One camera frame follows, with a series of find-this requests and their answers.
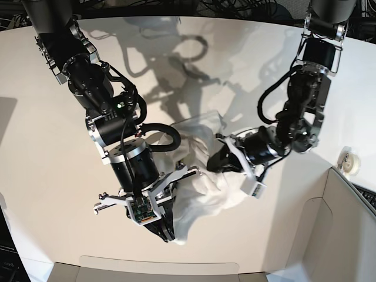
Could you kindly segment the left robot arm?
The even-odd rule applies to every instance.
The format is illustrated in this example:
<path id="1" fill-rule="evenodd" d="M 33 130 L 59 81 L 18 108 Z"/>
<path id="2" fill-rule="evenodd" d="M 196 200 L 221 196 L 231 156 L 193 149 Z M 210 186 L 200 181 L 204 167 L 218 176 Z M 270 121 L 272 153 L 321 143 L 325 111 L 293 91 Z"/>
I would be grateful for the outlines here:
<path id="1" fill-rule="evenodd" d="M 209 157 L 206 169 L 213 173 L 243 173 L 252 181 L 249 194 L 260 195 L 268 169 L 291 152 L 305 153 L 318 145 L 331 76 L 338 72 L 343 42 L 355 1 L 310 1 L 300 44 L 289 70 L 267 88 L 257 103 L 264 123 L 245 136 L 216 134 L 221 149 Z M 269 119 L 263 102 L 285 80 L 287 101 Z"/>

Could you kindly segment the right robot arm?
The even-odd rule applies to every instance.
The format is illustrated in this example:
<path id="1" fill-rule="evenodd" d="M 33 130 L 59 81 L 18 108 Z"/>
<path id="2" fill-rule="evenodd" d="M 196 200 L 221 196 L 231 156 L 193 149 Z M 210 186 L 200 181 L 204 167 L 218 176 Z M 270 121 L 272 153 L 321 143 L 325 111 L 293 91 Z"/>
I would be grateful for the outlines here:
<path id="1" fill-rule="evenodd" d="M 147 105 L 136 86 L 97 49 L 73 17 L 71 1 L 23 1 L 36 31 L 36 43 L 51 71 L 85 109 L 85 124 L 102 162 L 111 165 L 117 195 L 102 193 L 94 212 L 120 205 L 127 217 L 164 242 L 176 238 L 173 205 L 179 180 L 198 172 L 176 163 L 170 173 L 158 170 L 153 155 L 179 148 L 179 132 L 146 123 Z"/>

